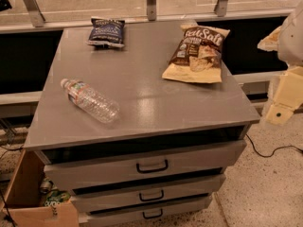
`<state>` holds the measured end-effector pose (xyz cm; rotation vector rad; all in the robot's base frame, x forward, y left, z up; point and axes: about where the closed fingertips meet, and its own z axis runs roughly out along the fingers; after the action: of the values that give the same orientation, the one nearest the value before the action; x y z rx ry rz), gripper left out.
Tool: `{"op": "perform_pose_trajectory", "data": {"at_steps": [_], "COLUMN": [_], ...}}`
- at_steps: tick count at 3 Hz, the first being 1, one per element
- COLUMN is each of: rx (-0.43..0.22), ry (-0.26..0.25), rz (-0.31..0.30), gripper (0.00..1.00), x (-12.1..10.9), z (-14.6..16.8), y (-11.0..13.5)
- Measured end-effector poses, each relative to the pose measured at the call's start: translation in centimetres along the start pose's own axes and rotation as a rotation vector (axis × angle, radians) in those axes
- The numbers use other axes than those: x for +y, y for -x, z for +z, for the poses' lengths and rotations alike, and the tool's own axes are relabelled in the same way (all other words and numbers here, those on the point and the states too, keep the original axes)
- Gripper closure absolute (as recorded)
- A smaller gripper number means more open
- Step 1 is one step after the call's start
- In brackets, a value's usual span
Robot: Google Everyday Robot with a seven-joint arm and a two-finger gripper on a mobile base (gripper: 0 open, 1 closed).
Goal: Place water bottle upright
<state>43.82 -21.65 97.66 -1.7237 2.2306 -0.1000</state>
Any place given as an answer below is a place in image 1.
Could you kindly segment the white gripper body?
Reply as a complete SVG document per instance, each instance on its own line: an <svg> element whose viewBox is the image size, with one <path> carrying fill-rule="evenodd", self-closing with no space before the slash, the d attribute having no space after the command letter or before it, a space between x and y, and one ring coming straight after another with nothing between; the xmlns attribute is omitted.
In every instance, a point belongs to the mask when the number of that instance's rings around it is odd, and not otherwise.
<svg viewBox="0 0 303 227"><path fill-rule="evenodd" d="M277 55L289 65L303 65L303 1L284 20L278 36Z"/></svg>

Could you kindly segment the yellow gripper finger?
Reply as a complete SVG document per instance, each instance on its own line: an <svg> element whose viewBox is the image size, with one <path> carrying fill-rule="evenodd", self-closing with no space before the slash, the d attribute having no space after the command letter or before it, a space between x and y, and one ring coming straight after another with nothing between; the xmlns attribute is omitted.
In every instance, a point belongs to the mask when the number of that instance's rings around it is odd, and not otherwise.
<svg viewBox="0 0 303 227"><path fill-rule="evenodd" d="M279 26L264 39L260 40L257 48L263 51L277 51L280 30L281 27Z"/></svg>
<svg viewBox="0 0 303 227"><path fill-rule="evenodd" d="M293 66L274 79L265 121L273 125L285 124L303 104L303 67Z"/></svg>

